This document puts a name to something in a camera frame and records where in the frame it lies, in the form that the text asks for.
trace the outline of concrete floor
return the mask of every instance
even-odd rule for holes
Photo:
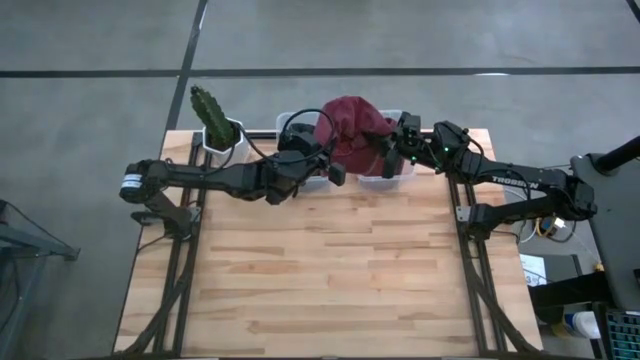
[[[0,0],[0,71],[179,69],[198,0]],[[194,69],[640,65],[624,0],[210,1]],[[379,108],[486,127],[502,161],[566,164],[637,135],[640,75],[190,79],[248,128],[362,95]],[[139,227],[118,196],[129,162],[158,155],[176,79],[0,78],[0,198],[69,243],[49,259],[21,359],[106,355]],[[182,104],[179,129],[199,122]],[[522,251],[595,260],[588,226]],[[545,341],[554,353],[575,346]]]

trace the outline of cactus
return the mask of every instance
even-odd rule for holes
[[[191,87],[191,106],[207,127],[210,136],[211,147],[219,151],[225,151],[236,142],[236,132],[233,125],[224,115],[216,98],[202,87]]]

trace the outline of clear plastic bin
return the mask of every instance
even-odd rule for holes
[[[391,118],[396,121],[400,119],[402,110],[380,110],[380,113],[385,118]],[[358,183],[365,189],[374,191],[386,191],[392,190],[398,187],[400,182],[411,180],[415,176],[415,167],[411,165],[411,162],[404,161],[402,166],[402,173],[398,174],[391,179],[385,179],[382,176],[364,176],[358,175]]]
[[[276,141],[278,141],[278,139],[280,138],[280,133],[282,132],[284,123],[293,114],[295,114],[295,112],[285,112],[278,115],[278,117],[276,118]],[[304,113],[296,117],[295,119],[293,119],[289,123],[289,126],[291,126],[291,124],[309,124],[309,125],[315,126],[316,123],[318,122],[318,115],[320,114]],[[329,178],[327,178],[326,176],[311,176],[310,178],[307,179],[307,182],[304,184],[304,186],[300,187],[299,191],[301,192],[317,191],[328,186],[329,186]]]

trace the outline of maroon fabric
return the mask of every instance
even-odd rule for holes
[[[363,133],[389,135],[396,121],[385,119],[373,105],[359,96],[331,100],[322,110],[331,116],[336,126],[338,140],[331,159],[343,164],[349,173],[380,176],[383,159],[377,149],[369,146]],[[331,125],[326,116],[320,114],[313,134],[321,144],[330,140]]]

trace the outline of wooden table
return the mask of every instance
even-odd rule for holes
[[[471,135],[493,159],[488,131]],[[191,136],[168,132],[162,158],[186,163]],[[256,143],[275,149],[272,140]],[[342,187],[280,206],[208,192],[182,355],[477,354],[447,180],[421,166],[416,173],[386,192],[365,190],[349,174]],[[501,186],[475,189],[479,203],[504,203]],[[181,191],[166,193],[178,203]],[[161,226],[145,228],[141,244],[159,235]],[[170,248],[161,241],[137,257],[115,350],[158,309]],[[541,348],[514,238],[495,234],[487,249],[500,305]]]

